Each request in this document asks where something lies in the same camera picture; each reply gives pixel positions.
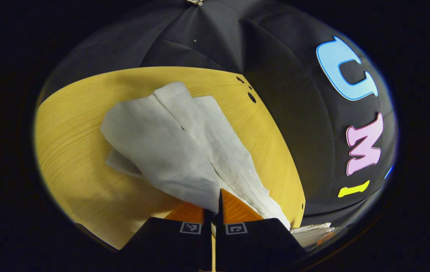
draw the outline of black dot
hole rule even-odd
[[[257,101],[255,101],[255,97],[251,93],[248,93],[248,97],[250,100],[252,100],[252,102],[257,103]]]

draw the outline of colorful letters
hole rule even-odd
[[[352,101],[364,98],[371,93],[378,96],[376,84],[367,71],[365,71],[366,78],[356,84],[350,84],[344,79],[339,66],[352,60],[361,64],[361,60],[341,39],[338,37],[334,39],[334,41],[322,43],[316,49],[319,64],[334,88],[344,98]]]
[[[383,133],[383,115],[378,113],[376,120],[362,128],[355,129],[353,126],[346,130],[346,140],[349,146],[354,146],[356,141],[362,141],[350,151],[351,156],[362,156],[362,158],[351,158],[348,161],[346,174],[349,176],[369,165],[378,163],[381,150],[374,148],[374,143]]]
[[[342,198],[343,196],[351,195],[352,193],[362,193],[367,189],[369,185],[369,181],[365,182],[364,184],[355,186],[355,187],[343,187],[339,190],[339,195],[337,195],[338,198]]]

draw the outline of towel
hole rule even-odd
[[[218,209],[212,205],[218,203],[218,191],[223,188],[263,218],[278,218],[289,229],[280,205],[264,188],[250,152],[212,96],[192,98],[183,83],[174,82],[148,98],[116,105],[106,115],[101,132],[113,145],[106,163],[114,169],[144,177],[154,187],[214,212]]]

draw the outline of wooden table surface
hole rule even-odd
[[[240,74],[191,67],[99,74],[60,89],[39,106],[34,132],[39,169],[60,208],[74,222],[121,249],[149,217],[163,218],[182,203],[147,181],[106,165],[112,147],[100,131],[104,115],[116,103],[146,97],[174,81],[184,82],[193,97],[211,95],[217,100],[250,151],[270,196],[292,227],[299,227],[305,206],[301,181],[284,138],[255,88]]]

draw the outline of letter m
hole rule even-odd
[[[354,172],[367,166],[378,163],[381,150],[374,148],[374,143],[383,133],[383,115],[378,113],[376,120],[362,128],[355,129],[353,126],[346,130],[346,140],[349,146],[354,146],[359,139],[362,141],[350,151],[351,156],[360,156],[362,158],[351,158],[348,161],[346,174],[349,176]]]

